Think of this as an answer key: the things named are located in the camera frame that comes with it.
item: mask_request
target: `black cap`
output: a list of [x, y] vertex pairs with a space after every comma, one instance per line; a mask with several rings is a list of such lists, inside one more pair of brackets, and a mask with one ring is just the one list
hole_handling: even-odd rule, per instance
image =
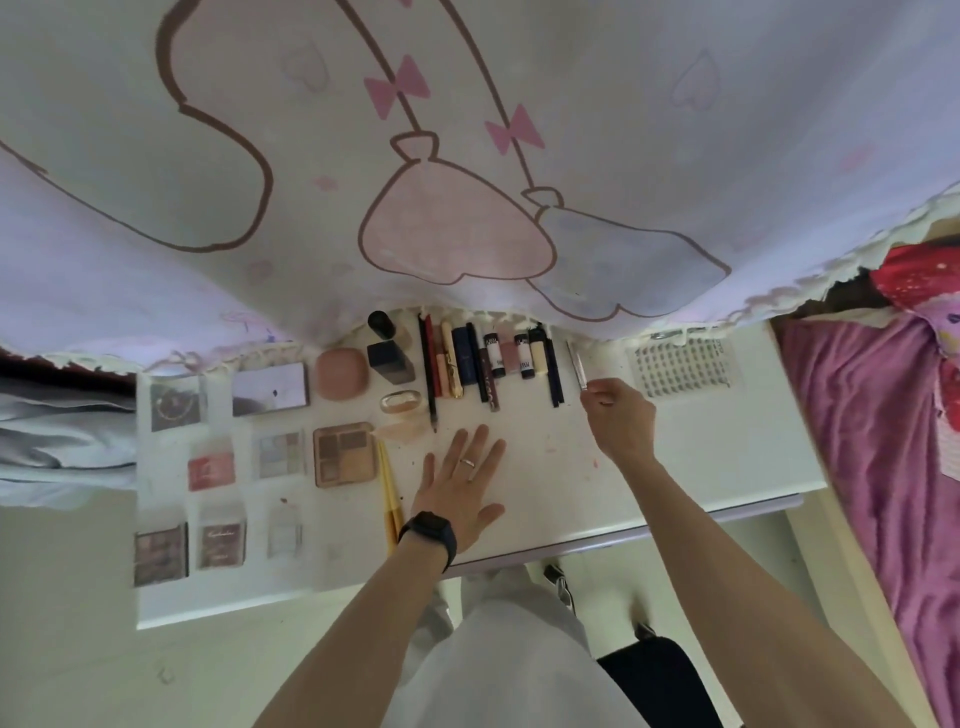
[[384, 341], [388, 341], [396, 336], [396, 326], [390, 320], [390, 317], [383, 311], [374, 311], [367, 317], [367, 326], [373, 329], [373, 333]]

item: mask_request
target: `white shirt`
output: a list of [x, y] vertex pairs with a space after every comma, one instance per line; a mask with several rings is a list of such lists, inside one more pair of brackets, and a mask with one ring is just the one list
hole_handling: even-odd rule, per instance
[[509, 601], [479, 604], [398, 688], [385, 728], [649, 728], [563, 630]]

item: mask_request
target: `hand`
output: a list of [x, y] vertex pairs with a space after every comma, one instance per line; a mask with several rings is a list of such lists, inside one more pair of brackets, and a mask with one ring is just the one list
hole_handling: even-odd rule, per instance
[[597, 447], [618, 468], [637, 462], [649, 465], [654, 456], [657, 408], [622, 379], [593, 379], [580, 394]]
[[[414, 498], [411, 514], [416, 516], [420, 511], [430, 511], [450, 521], [453, 535], [457, 537], [458, 553], [473, 546], [487, 526], [506, 511], [499, 503], [480, 505], [500, 464], [500, 458], [507, 449], [503, 440], [497, 440], [487, 457], [480, 462], [488, 434], [490, 428], [486, 425], [477, 427], [473, 440], [464, 451], [468, 434], [465, 429], [458, 429], [436, 475], [433, 453], [428, 453], [423, 459], [423, 480]], [[476, 470], [464, 460], [474, 463]]]

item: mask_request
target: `floor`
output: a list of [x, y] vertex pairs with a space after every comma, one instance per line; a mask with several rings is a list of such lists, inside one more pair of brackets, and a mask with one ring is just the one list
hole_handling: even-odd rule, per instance
[[[129, 581], [133, 516], [133, 495], [112, 492], [70, 513], [0, 508], [3, 728], [249, 726], [356, 591], [138, 633]], [[782, 514], [726, 527], [820, 613]], [[595, 655], [633, 639], [629, 611], [639, 597], [655, 629], [686, 649], [724, 724], [740, 725], [652, 541], [575, 554], [561, 564]], [[455, 622], [457, 586], [444, 583]]]

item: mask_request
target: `pink bow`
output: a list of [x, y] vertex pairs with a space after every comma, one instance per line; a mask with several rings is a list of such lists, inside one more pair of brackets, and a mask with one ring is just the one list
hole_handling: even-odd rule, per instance
[[364, 79], [363, 83], [367, 87], [367, 93], [370, 94], [370, 100], [373, 101], [376, 115], [381, 119], [386, 119], [390, 115], [390, 109], [394, 107], [398, 93], [420, 99], [430, 98], [430, 89], [427, 87], [426, 80], [410, 56], [404, 56], [400, 62], [394, 83], [370, 78]]
[[540, 149], [546, 149], [543, 139], [540, 138], [533, 121], [530, 119], [530, 114], [527, 113], [527, 109], [522, 104], [516, 105], [514, 117], [510, 120], [510, 126], [506, 129], [492, 121], [485, 121], [484, 126], [490, 132], [493, 144], [496, 145], [496, 149], [501, 155], [507, 154], [511, 139], [525, 141], [527, 144], [532, 144]]

